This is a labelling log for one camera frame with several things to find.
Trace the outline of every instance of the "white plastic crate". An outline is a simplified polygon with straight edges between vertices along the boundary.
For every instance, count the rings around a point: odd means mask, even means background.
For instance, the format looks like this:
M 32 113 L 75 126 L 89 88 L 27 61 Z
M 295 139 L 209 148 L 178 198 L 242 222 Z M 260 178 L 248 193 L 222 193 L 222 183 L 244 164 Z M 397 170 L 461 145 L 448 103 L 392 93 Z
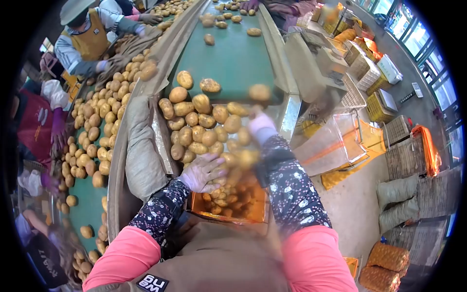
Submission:
M 366 91 L 381 76 L 381 71 L 369 58 L 359 55 L 347 72 L 357 80 L 357 88 Z

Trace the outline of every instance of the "mesh bag of potatoes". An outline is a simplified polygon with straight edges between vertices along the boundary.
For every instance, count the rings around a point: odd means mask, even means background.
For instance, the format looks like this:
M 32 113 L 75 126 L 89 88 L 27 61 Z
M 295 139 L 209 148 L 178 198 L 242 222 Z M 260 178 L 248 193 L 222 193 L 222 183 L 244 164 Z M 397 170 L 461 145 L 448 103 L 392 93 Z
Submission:
M 367 266 L 377 265 L 399 272 L 409 262 L 409 251 L 400 247 L 377 242 L 368 257 Z

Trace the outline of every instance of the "orange mesh bag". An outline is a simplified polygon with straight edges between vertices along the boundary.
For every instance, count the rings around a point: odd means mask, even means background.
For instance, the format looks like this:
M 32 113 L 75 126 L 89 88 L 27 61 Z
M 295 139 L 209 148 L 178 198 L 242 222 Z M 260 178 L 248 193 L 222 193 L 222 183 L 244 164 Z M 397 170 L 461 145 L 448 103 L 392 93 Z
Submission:
M 380 266 L 399 272 L 409 262 L 409 251 L 392 245 L 377 242 L 368 257 L 367 266 Z
M 401 280 L 399 273 L 380 267 L 364 267 L 360 272 L 358 282 L 372 291 L 396 292 Z
M 438 149 L 433 144 L 430 130 L 424 126 L 416 125 L 415 128 L 412 129 L 412 134 L 422 135 L 427 175 L 429 177 L 437 176 L 439 167 L 441 166 L 441 156 L 439 155 Z

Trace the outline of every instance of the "yellow vest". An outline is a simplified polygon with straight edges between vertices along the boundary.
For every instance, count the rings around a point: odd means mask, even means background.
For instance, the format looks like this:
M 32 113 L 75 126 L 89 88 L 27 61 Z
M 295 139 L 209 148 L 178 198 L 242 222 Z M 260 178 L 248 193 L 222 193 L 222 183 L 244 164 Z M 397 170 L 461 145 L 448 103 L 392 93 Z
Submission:
M 110 45 L 99 15 L 95 9 L 89 9 L 91 27 L 79 35 L 70 35 L 65 30 L 62 35 L 71 39 L 73 47 L 81 53 L 83 61 L 97 61 Z

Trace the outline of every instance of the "scale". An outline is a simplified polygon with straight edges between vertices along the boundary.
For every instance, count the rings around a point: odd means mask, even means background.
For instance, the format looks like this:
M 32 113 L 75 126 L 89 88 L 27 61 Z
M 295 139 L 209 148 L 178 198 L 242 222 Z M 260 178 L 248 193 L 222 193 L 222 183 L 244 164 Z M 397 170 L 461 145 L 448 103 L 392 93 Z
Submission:
M 417 82 L 413 82 L 412 87 L 413 87 L 413 91 L 409 95 L 407 95 L 406 97 L 404 97 L 403 99 L 400 100 L 401 104 L 408 101 L 414 95 L 417 95 L 418 98 L 423 97 L 422 90 L 420 89 L 420 86 L 418 86 Z

